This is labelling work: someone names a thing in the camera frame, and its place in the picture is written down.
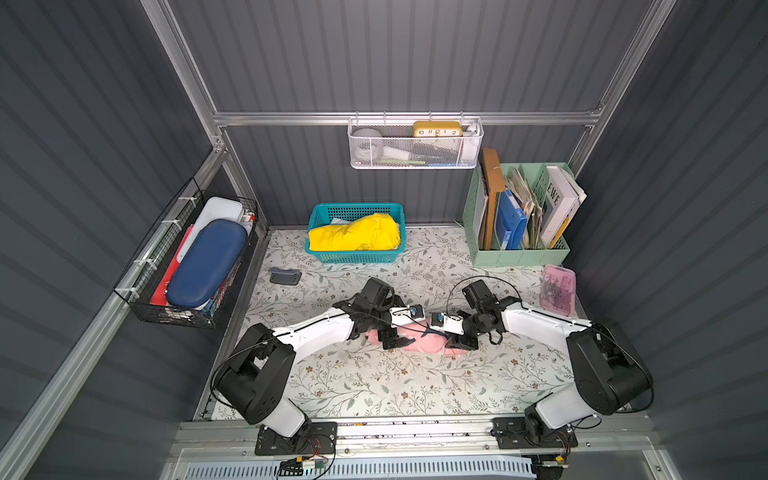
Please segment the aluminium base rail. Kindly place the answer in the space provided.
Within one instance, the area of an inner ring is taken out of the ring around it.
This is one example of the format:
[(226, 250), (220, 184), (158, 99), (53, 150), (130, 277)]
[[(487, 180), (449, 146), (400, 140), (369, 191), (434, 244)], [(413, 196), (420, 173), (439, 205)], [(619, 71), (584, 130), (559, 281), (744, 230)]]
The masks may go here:
[[(562, 468), (566, 479), (679, 479), (645, 414), (591, 420), (564, 440), (531, 443), (507, 432), (518, 415), (340, 418), (336, 443), (303, 479), (534, 479)], [(284, 479), (288, 454), (260, 456), (259, 429), (243, 421), (186, 422), (163, 479)]]

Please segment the yellow cloth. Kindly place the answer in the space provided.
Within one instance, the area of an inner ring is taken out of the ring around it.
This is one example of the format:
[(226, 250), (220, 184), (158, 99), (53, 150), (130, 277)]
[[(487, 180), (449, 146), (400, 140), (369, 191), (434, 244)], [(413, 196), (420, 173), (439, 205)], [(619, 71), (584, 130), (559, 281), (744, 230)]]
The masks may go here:
[(399, 224), (385, 213), (311, 229), (308, 240), (314, 252), (390, 251), (402, 243)]

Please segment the pink transparent box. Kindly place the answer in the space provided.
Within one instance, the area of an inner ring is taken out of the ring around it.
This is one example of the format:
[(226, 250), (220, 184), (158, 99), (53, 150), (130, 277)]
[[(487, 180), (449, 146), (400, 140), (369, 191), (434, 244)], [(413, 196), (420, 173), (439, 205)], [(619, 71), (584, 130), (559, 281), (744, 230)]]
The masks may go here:
[(548, 312), (572, 317), (575, 314), (576, 283), (574, 271), (561, 266), (546, 265), (539, 294), (540, 306)]

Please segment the yellow clock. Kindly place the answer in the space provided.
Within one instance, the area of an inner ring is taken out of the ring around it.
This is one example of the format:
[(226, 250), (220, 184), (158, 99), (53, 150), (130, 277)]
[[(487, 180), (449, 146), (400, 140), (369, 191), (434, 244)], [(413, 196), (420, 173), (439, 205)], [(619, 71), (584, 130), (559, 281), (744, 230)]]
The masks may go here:
[(414, 138), (455, 138), (462, 136), (462, 125), (455, 120), (420, 120), (413, 125)]

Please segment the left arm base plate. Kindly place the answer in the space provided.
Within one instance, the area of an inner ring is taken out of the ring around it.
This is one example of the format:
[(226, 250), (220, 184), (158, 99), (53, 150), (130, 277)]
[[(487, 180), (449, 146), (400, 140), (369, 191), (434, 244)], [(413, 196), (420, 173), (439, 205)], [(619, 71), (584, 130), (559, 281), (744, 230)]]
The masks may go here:
[(338, 438), (337, 422), (306, 422), (293, 436), (286, 437), (261, 426), (254, 449), (256, 456), (333, 455)]

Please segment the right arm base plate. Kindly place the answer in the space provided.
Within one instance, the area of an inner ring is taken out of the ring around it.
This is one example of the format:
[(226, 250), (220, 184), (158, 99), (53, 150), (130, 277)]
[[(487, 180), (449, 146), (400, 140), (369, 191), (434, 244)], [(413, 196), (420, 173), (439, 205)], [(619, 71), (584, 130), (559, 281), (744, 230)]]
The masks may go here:
[(569, 452), (578, 446), (573, 429), (568, 426), (553, 430), (533, 417), (510, 416), (493, 418), (490, 435), (501, 450), (550, 448)]

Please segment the white book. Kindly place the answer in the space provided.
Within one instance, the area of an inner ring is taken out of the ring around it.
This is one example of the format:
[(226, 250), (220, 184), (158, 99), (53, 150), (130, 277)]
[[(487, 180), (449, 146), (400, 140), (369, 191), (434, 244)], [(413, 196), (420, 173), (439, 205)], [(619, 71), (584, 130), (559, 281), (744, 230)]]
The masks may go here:
[(548, 180), (542, 207), (542, 245), (553, 249), (575, 217), (587, 194), (574, 177), (559, 166), (546, 167)]

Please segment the white plastic container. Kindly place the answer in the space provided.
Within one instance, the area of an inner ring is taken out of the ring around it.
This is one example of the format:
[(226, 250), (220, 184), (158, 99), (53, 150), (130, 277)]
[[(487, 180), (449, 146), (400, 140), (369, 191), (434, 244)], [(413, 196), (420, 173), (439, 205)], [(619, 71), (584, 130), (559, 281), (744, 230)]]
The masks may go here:
[(238, 221), (244, 212), (243, 204), (236, 200), (230, 200), (223, 197), (214, 196), (209, 198), (197, 219), (187, 229), (182, 242), (176, 252), (175, 259), (181, 263), (186, 253), (190, 249), (197, 235), (209, 223), (214, 220), (224, 219)]

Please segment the small grey pouch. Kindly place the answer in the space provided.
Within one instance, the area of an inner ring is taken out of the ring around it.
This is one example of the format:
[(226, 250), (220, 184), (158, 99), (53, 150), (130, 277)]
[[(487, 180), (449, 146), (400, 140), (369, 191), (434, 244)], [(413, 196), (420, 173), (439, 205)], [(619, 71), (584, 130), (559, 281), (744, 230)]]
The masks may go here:
[(268, 270), (268, 273), (271, 283), (283, 286), (296, 286), (302, 277), (302, 272), (298, 269), (272, 267)]

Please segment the brown cardboard board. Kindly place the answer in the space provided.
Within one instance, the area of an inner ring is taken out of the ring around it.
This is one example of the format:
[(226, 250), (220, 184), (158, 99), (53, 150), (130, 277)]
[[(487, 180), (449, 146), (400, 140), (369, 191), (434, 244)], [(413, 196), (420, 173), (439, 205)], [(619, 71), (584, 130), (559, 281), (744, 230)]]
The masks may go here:
[(498, 196), (505, 189), (505, 183), (499, 156), (495, 149), (483, 148), (481, 151), (480, 164), (488, 196), (485, 230), (483, 233), (481, 249), (490, 250), (492, 245), (497, 200)]

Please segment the blue folder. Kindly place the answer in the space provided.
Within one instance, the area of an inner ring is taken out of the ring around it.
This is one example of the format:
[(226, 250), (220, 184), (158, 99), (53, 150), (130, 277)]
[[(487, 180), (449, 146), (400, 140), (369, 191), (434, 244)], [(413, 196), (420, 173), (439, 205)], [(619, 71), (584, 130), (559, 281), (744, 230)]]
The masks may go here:
[(498, 194), (494, 220), (494, 234), (500, 250), (521, 248), (527, 229), (527, 216), (510, 190)]

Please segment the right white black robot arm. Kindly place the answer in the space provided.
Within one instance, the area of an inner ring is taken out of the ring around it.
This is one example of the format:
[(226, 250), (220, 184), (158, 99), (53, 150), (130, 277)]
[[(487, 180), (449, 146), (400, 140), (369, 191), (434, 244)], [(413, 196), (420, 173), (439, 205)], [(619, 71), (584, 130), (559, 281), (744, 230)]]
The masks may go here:
[(513, 295), (500, 298), (489, 289), (487, 275), (455, 285), (470, 308), (459, 311), (462, 332), (451, 333), (455, 346), (471, 350), (477, 339), (497, 334), (530, 338), (561, 352), (570, 362), (572, 380), (526, 408), (521, 434), (533, 445), (567, 438), (567, 429), (590, 416), (610, 416), (644, 394), (655, 400), (653, 377), (621, 326), (547, 313)]

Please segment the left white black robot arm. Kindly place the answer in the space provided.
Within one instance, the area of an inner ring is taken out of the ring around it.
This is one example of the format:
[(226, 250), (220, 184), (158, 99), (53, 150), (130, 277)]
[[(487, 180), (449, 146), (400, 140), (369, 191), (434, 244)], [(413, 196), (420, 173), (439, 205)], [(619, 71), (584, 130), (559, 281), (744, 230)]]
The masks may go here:
[(296, 363), (372, 330), (384, 349), (404, 348), (414, 340), (398, 330), (424, 318), (422, 306), (405, 304), (393, 287), (371, 278), (360, 292), (308, 320), (278, 329), (249, 327), (213, 371), (211, 393), (247, 423), (261, 424), (278, 436), (297, 437), (308, 430), (310, 420), (285, 396)]

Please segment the green file organizer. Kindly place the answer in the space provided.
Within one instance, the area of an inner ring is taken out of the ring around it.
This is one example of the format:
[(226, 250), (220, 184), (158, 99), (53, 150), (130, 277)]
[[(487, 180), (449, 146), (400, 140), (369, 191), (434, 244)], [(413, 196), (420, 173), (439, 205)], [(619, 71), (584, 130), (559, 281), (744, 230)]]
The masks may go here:
[[(510, 168), (516, 168), (520, 171), (523, 178), (529, 186), (535, 191), (537, 196), (545, 193), (548, 175), (547, 166), (558, 166), (572, 173), (566, 163), (502, 163), (501, 169), (506, 174)], [(481, 169), (476, 167), (472, 171), (468, 194), (462, 214), (461, 224), (464, 227), (465, 237), (468, 244), (470, 260), (477, 268), (501, 268), (501, 267), (529, 267), (544, 266), (546, 264), (561, 265), (570, 253), (570, 248), (562, 236), (555, 244), (553, 249), (540, 250), (480, 250), (478, 247), (478, 234), (475, 233), (474, 220), (478, 194), (482, 194)]]

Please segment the navy blue oval case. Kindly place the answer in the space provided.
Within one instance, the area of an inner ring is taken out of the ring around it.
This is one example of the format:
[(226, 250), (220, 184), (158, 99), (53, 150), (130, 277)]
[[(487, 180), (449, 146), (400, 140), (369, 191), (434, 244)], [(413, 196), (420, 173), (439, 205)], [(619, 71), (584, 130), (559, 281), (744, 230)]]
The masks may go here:
[(219, 289), (240, 257), (247, 230), (235, 221), (218, 219), (195, 238), (166, 290), (174, 307), (200, 309)]

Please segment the papers stack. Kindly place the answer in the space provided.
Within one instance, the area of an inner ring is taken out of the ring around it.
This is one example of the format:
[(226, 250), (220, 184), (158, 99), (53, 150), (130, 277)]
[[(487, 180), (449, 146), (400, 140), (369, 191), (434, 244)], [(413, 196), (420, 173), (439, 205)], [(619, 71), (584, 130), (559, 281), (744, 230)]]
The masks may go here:
[(527, 250), (539, 250), (542, 248), (540, 241), (542, 209), (533, 189), (519, 168), (511, 167), (506, 175), (506, 180), (527, 219), (526, 233), (521, 240), (521, 246)]

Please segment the tape roll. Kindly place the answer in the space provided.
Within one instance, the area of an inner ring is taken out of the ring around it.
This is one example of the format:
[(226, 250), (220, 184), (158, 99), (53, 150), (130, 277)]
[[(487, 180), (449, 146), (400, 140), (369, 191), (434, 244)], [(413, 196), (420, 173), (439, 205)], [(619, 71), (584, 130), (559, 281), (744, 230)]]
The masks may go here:
[(352, 159), (358, 163), (373, 164), (382, 155), (384, 138), (373, 128), (361, 128), (350, 135)]

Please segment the pink shark print shorts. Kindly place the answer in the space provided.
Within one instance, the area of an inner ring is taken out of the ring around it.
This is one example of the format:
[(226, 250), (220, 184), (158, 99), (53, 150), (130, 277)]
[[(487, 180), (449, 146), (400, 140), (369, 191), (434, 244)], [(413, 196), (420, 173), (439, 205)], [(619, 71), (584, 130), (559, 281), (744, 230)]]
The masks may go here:
[(384, 340), (379, 337), (377, 330), (366, 333), (367, 340), (373, 345), (379, 345), (384, 350), (404, 350), (432, 355), (461, 356), (467, 350), (451, 348), (448, 339), (440, 333), (428, 333), (427, 327), (420, 322), (409, 322), (396, 327), (394, 339)]

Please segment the teal plastic basket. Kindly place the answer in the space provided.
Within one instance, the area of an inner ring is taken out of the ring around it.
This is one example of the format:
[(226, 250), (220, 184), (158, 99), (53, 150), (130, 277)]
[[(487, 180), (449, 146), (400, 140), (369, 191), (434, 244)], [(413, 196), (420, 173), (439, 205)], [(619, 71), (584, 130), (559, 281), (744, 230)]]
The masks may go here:
[(323, 263), (392, 263), (406, 245), (398, 203), (321, 203), (314, 207), (305, 251)]

